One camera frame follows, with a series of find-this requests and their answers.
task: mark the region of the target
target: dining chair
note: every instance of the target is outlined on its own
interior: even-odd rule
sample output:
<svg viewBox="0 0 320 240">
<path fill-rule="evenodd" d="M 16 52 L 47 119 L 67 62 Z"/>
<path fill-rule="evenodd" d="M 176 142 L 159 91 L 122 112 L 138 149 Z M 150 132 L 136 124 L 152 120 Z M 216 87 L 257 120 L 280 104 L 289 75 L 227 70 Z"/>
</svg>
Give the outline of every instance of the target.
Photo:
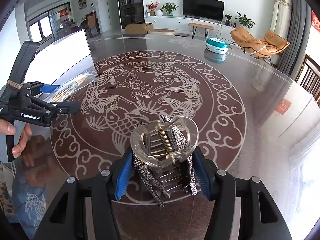
<svg viewBox="0 0 320 240">
<path fill-rule="evenodd" d="M 92 28 L 96 28 L 97 35 L 99 34 L 96 15 L 94 13 L 87 14 L 87 28 L 88 28 L 88 32 L 89 32 L 90 37 L 92 37 L 92 32 L 91 32 Z"/>
<path fill-rule="evenodd" d="M 295 81 L 307 90 L 320 105 L 320 66 L 308 54 L 304 57 L 300 73 Z"/>
</svg>

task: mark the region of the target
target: glass cabinet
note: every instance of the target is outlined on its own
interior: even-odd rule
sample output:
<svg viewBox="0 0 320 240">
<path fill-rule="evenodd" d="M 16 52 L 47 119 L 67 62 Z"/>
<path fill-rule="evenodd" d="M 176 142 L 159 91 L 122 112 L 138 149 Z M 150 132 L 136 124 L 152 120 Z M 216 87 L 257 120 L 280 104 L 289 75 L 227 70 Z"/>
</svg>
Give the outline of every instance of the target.
<svg viewBox="0 0 320 240">
<path fill-rule="evenodd" d="M 123 29 L 130 23 L 144 23 L 143 0 L 119 0 L 119 8 Z"/>
</svg>

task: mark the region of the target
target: red sign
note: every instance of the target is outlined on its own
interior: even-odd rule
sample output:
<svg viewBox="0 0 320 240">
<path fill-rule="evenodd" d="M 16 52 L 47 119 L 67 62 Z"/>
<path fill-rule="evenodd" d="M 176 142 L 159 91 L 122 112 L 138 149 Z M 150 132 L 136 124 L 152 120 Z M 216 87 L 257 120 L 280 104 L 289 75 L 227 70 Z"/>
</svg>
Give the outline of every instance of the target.
<svg viewBox="0 0 320 240">
<path fill-rule="evenodd" d="M 276 107 L 275 111 L 281 115 L 284 115 L 284 113 L 290 108 L 290 106 L 291 103 L 288 100 L 282 99 L 280 104 Z"/>
<path fill-rule="evenodd" d="M 67 22 L 68 21 L 67 9 L 62 9 L 59 11 L 59 13 L 60 13 L 61 23 Z"/>
<path fill-rule="evenodd" d="M 320 21 L 313 11 L 311 11 L 311 25 L 320 33 Z"/>
</svg>

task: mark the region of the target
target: black tv screen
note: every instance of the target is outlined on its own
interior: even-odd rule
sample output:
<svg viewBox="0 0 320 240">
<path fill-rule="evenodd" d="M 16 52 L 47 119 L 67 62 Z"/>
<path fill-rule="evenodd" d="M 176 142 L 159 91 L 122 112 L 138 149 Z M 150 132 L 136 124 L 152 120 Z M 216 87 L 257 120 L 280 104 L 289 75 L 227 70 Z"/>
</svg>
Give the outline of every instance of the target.
<svg viewBox="0 0 320 240">
<path fill-rule="evenodd" d="M 222 21 L 224 2 L 217 0 L 183 0 L 183 15 Z"/>
</svg>

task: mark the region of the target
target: red flowers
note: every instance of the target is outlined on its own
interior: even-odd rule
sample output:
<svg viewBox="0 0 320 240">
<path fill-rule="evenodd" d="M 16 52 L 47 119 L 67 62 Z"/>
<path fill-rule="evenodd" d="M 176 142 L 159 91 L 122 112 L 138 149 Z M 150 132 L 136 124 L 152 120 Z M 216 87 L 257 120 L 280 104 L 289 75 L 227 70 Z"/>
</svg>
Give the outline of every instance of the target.
<svg viewBox="0 0 320 240">
<path fill-rule="evenodd" d="M 156 4 L 153 4 L 153 2 L 151 1 L 150 4 L 147 4 L 146 7 L 148 7 L 148 9 L 150 9 L 151 11 L 154 11 L 159 5 L 159 2 L 156 2 Z"/>
</svg>

